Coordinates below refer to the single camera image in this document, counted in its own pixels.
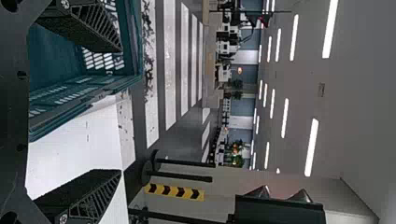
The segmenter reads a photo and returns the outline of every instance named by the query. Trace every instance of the fluorescent light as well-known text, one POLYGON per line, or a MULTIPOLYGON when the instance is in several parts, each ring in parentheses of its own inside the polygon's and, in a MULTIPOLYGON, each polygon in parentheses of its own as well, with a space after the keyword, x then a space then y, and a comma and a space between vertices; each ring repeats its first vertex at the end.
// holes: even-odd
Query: fluorescent light
POLYGON ((282 138, 285 138, 286 123, 288 122, 288 113, 289 113, 289 99, 286 98, 285 99, 285 108, 283 110, 282 132, 281 132, 282 138))
POLYGON ((259 134, 260 116, 257 116, 256 134, 259 134))
POLYGON ((326 35, 324 36, 322 58, 330 58, 332 51, 332 35, 334 33, 335 18, 337 17, 338 0, 330 0, 329 16, 327 18, 326 35))
POLYGON ((294 52, 296 50, 296 39, 297 39, 297 30, 298 30, 298 20, 299 15, 294 16, 294 23, 293 23, 293 34, 291 36, 291 48, 290 48, 290 61, 294 61, 294 52))
POLYGON ((262 80, 260 80, 259 100, 262 99, 262 80))
POLYGON ((306 154, 305 176, 311 176, 314 162, 315 145, 317 144, 319 121, 312 119, 311 134, 309 134, 308 152, 306 154))
POLYGON ((265 149, 265 162, 264 162, 264 169, 268 168, 268 156, 270 154, 270 142, 267 142, 267 148, 265 149))
POLYGON ((259 63, 262 62, 262 45, 260 45, 260 50, 259 50, 259 63))
POLYGON ((274 104, 275 104, 275 89, 273 89, 273 95, 271 99, 270 119, 274 116, 274 104))
POLYGON ((256 152, 253 155, 253 170, 256 169, 256 152))
POLYGON ((253 155, 253 150, 254 150, 254 140, 251 140, 251 145, 250 145, 250 156, 253 155))
POLYGON ((272 11, 275 11, 275 0, 273 0, 272 11))
POLYGON ((271 0, 267 0, 267 5, 265 6, 265 11, 269 11, 270 10, 270 1, 271 0))
POLYGON ((265 83, 264 85, 264 98, 262 99, 262 106, 266 107, 267 106, 267 92, 268 92, 268 85, 265 83))
POLYGON ((254 108, 253 124, 256 124, 256 114, 257 114, 257 109, 254 108))
POLYGON ((268 37, 268 52, 267 52, 267 62, 271 61, 271 47, 272 47, 272 37, 268 37))
POLYGON ((282 29, 277 29, 277 41, 276 41, 276 56, 275 61, 279 62, 279 50, 280 50, 280 37, 282 36, 282 29))

